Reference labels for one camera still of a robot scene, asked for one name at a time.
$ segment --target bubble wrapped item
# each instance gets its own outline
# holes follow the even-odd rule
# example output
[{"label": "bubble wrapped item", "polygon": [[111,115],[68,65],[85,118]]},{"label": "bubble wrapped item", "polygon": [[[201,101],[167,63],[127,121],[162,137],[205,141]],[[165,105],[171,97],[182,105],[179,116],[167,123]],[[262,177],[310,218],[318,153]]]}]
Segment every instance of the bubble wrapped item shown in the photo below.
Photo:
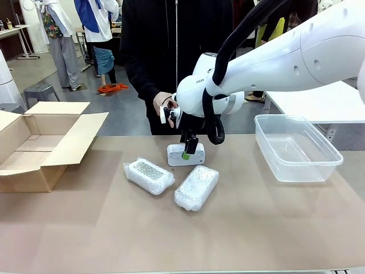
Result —
[{"label": "bubble wrapped item", "polygon": [[175,182],[173,174],[163,168],[139,158],[133,163],[124,163],[127,179],[152,195],[159,195]]},{"label": "bubble wrapped item", "polygon": [[219,172],[197,166],[175,190],[175,203],[188,211],[199,211],[218,182]]}]

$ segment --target white power strip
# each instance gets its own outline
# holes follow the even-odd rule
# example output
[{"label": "white power strip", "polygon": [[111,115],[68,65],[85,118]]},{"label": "white power strip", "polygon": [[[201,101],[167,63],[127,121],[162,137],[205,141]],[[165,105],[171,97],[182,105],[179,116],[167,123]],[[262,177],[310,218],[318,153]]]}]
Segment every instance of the white power strip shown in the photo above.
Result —
[{"label": "white power strip", "polygon": [[167,147],[167,161],[171,167],[197,166],[205,161],[204,146],[199,143],[195,154],[189,155],[189,159],[183,159],[185,144],[171,144]]}]

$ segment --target desk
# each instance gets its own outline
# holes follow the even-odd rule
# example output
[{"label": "desk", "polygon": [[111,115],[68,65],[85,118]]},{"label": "desk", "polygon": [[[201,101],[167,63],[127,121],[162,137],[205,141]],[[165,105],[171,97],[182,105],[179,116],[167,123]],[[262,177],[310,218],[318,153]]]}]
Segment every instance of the desk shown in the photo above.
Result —
[{"label": "desk", "polygon": [[[78,40],[78,44],[79,44],[79,48],[82,54],[82,59],[84,62],[84,67],[81,69],[82,71],[87,70],[91,65],[86,64],[85,62],[85,56],[86,56],[86,49],[85,49],[85,45],[86,45],[86,37],[85,37],[85,30],[82,27],[76,27],[75,28],[75,32],[76,32],[76,38]],[[114,27],[112,28],[112,34],[118,34],[118,36],[121,35],[121,28],[120,27]]]},{"label": "desk", "polygon": [[365,105],[359,91],[340,81],[312,90],[266,92],[269,99],[288,115],[300,115],[313,124],[329,125],[325,136],[333,139],[336,124],[365,123]]},{"label": "desk", "polygon": [[13,27],[11,30],[3,30],[3,31],[0,31],[0,39],[3,39],[3,38],[6,38],[6,37],[9,37],[9,36],[12,36],[12,35],[19,35],[19,39],[21,41],[21,44],[22,44],[22,48],[23,48],[23,52],[24,52],[24,56],[23,57],[18,57],[18,59],[39,59],[39,57],[30,57],[28,52],[27,52],[27,49],[25,48],[25,45],[24,45],[24,40],[22,38],[22,35],[21,35],[21,30],[29,27],[30,25],[16,25],[15,27]]},{"label": "desk", "polygon": [[[202,137],[205,165],[217,169],[220,178],[202,210],[187,212],[175,205],[173,193],[193,167],[168,167],[166,156],[166,146],[179,138],[99,137],[52,193],[1,194],[0,270],[283,271],[365,265],[365,206],[338,173],[326,184],[278,183],[254,135],[227,135],[220,146]],[[123,163],[138,156],[172,171],[175,185],[152,196],[128,182]],[[351,172],[353,163],[345,164]],[[365,176],[364,170],[356,172]]]}]

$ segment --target cardboard box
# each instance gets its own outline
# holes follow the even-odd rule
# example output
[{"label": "cardboard box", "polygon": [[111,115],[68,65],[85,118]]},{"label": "cardboard box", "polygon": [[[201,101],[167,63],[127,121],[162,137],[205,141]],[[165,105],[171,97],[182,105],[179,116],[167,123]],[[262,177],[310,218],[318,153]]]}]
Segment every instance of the cardboard box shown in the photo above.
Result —
[{"label": "cardboard box", "polygon": [[39,102],[24,115],[0,111],[0,192],[51,192],[79,164],[108,113],[87,102]]}]

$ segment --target gray stool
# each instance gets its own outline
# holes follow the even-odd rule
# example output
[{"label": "gray stool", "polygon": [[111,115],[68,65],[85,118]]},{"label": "gray stool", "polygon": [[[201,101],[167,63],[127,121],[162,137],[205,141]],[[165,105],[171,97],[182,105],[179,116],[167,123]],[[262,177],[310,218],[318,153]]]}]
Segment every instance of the gray stool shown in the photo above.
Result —
[{"label": "gray stool", "polygon": [[57,100],[60,101],[55,89],[50,84],[41,83],[27,87],[26,89],[24,89],[24,96],[27,103],[27,108],[29,108],[29,98],[35,98],[38,101],[49,101],[48,96],[50,94],[54,94]]},{"label": "gray stool", "polygon": [[0,104],[0,110],[13,112],[17,114],[24,114],[24,109],[20,104],[12,104],[12,103]]}]

